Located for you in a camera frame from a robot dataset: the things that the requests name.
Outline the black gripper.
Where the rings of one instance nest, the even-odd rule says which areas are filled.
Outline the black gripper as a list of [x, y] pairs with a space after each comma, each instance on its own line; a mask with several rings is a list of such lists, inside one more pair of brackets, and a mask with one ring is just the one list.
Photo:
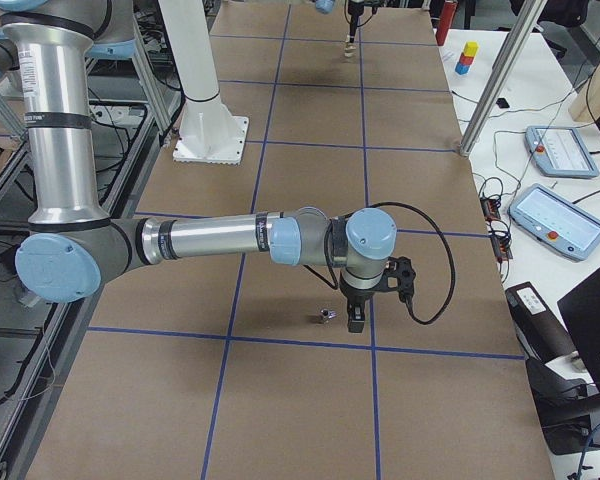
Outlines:
[[364, 13], [364, 0], [348, 0], [347, 12], [349, 15], [349, 36], [356, 35], [358, 27], [358, 17]]
[[364, 330], [366, 317], [366, 303], [371, 300], [375, 294], [370, 289], [359, 289], [344, 279], [340, 280], [340, 291], [347, 301], [347, 330], [349, 333], [362, 333]]

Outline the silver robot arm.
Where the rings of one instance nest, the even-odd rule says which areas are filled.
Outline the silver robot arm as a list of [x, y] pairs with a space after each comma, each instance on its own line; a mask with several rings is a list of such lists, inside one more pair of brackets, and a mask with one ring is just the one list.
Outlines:
[[3, 1], [18, 53], [37, 208], [15, 256], [22, 283], [55, 303], [88, 297], [133, 269], [186, 257], [266, 252], [279, 264], [327, 266], [347, 300], [348, 330], [399, 286], [396, 225], [376, 208], [329, 218], [305, 207], [233, 217], [114, 220], [97, 194], [85, 59], [96, 46], [135, 48], [128, 1]]
[[[336, 0], [316, 0], [314, 6], [321, 14], [330, 14], [337, 4]], [[347, 41], [352, 43], [359, 27], [359, 21], [364, 13], [363, 1], [342, 1], [344, 5], [344, 18], [348, 25]]]

